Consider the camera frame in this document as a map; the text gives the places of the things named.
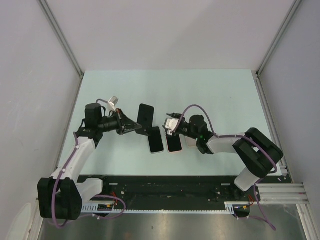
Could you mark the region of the beige magsafe phone case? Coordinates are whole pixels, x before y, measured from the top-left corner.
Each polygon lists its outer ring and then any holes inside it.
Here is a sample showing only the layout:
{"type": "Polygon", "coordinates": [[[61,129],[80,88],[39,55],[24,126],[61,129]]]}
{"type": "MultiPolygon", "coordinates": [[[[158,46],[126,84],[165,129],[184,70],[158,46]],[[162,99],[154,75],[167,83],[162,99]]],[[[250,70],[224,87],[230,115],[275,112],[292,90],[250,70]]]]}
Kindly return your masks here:
{"type": "Polygon", "coordinates": [[[196,148],[197,147],[197,140],[191,137],[185,137],[186,145],[188,148],[196,148]]]}

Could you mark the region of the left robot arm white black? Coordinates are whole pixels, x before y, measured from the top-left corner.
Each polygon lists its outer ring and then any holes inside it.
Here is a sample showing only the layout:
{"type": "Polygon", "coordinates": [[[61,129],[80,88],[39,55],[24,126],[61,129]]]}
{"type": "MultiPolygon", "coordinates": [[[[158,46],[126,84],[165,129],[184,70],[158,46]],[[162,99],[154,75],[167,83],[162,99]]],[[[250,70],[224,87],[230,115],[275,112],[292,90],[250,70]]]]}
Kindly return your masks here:
{"type": "Polygon", "coordinates": [[[85,117],[74,132],[74,146],[69,157],[48,178],[37,184],[40,216],[44,219],[74,221],[81,214],[83,204],[94,197],[105,200],[111,188],[99,178],[78,183],[78,178],[90,155],[96,150],[104,133],[115,131],[122,136],[142,126],[128,118],[111,103],[108,107],[95,102],[86,105],[85,117]]]}

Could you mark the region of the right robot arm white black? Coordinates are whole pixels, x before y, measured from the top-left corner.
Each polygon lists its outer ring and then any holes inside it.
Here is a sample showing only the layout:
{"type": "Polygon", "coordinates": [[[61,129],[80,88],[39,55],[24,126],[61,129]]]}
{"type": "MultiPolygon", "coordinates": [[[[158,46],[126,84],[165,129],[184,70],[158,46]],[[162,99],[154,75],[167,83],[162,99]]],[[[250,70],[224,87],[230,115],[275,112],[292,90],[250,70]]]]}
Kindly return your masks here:
{"type": "Polygon", "coordinates": [[[183,135],[195,140],[195,146],[203,154],[237,154],[245,165],[230,188],[231,196],[242,201],[249,189],[264,179],[272,170],[277,170],[283,158],[282,150],[257,128],[251,127],[243,134],[216,135],[208,129],[202,115],[193,115],[189,122],[179,113],[171,113],[163,128],[169,137],[183,135]]]}

